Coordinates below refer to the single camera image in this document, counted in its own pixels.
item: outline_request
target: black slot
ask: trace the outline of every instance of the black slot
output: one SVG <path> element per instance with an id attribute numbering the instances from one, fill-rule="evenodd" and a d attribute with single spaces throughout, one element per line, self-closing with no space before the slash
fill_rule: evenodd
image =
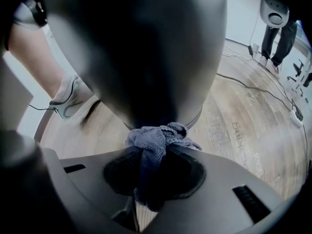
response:
<path id="1" fill-rule="evenodd" d="M 257 223 L 270 214 L 270 210 L 257 198 L 257 196 L 247 187 L 239 186 L 232 189 L 244 206 L 245 210 L 254 223 Z"/>
<path id="2" fill-rule="evenodd" d="M 84 168 L 86 168 L 84 165 L 78 164 L 78 165 L 64 167 L 64 170 L 67 174 L 69 174 L 69 173 L 76 172 Z"/>

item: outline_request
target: white sneaker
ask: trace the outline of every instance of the white sneaker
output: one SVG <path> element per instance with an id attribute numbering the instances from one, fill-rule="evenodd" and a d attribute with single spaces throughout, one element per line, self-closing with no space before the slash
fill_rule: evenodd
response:
<path id="1" fill-rule="evenodd" d="M 268 61 L 267 70 L 274 75 L 277 79 L 279 79 L 279 70 L 278 66 L 276 67 L 271 60 Z"/>
<path id="2" fill-rule="evenodd" d="M 260 57 L 259 64 L 261 64 L 263 67 L 266 67 L 268 63 L 268 59 L 265 58 L 265 56 Z"/>
<path id="3" fill-rule="evenodd" d="M 65 77 L 60 88 L 50 101 L 53 108 L 66 122 L 78 126 L 88 115 L 90 108 L 99 99 L 78 75 Z"/>

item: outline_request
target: person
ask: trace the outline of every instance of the person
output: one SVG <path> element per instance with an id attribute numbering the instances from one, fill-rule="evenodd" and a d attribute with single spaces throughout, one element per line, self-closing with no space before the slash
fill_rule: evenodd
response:
<path id="1" fill-rule="evenodd" d="M 290 14 L 289 20 L 284 27 L 282 27 L 281 37 L 277 45 L 276 53 L 272 58 L 271 50 L 273 41 L 278 33 L 279 28 L 271 28 L 267 26 L 265 35 L 262 41 L 261 58 L 259 63 L 266 67 L 276 78 L 279 79 L 279 65 L 283 59 L 290 53 L 297 33 L 296 19 Z"/>
<path id="2" fill-rule="evenodd" d="M 81 124 L 99 101 L 78 75 L 68 75 L 58 65 L 42 28 L 31 30 L 13 23 L 6 48 L 50 96 L 49 108 L 66 122 Z"/>

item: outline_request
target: wooden floor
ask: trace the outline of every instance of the wooden floor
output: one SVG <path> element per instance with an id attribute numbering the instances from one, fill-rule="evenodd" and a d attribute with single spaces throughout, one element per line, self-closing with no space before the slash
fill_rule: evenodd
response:
<path id="1" fill-rule="evenodd" d="M 225 44 L 245 55 L 248 53 L 241 45 Z M 274 82 L 244 58 L 222 56 L 218 72 L 270 90 L 287 103 Z M 301 102 L 301 105 L 308 138 L 311 138 L 312 114 L 307 104 Z M 64 124 L 54 114 L 41 145 L 54 149 L 59 158 L 88 156 L 124 148 L 128 132 L 122 121 L 101 103 L 82 129 Z M 283 199 L 297 193 L 305 180 L 307 154 L 303 128 L 292 124 L 281 102 L 235 81 L 215 78 L 190 137 L 204 152 L 242 165 L 273 187 Z"/>

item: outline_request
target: trousers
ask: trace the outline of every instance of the trousers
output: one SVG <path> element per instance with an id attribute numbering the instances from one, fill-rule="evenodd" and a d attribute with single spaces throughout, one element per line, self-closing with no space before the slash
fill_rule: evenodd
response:
<path id="1" fill-rule="evenodd" d="M 273 41 L 278 31 L 279 29 L 271 28 L 269 26 L 267 26 L 266 28 L 261 46 L 261 54 L 265 56 L 266 59 L 270 59 Z M 297 33 L 297 23 L 295 20 L 289 20 L 287 24 L 284 27 L 282 27 L 281 38 L 278 42 L 276 53 L 271 58 L 275 66 L 280 65 L 283 59 L 292 50 L 296 33 Z"/>

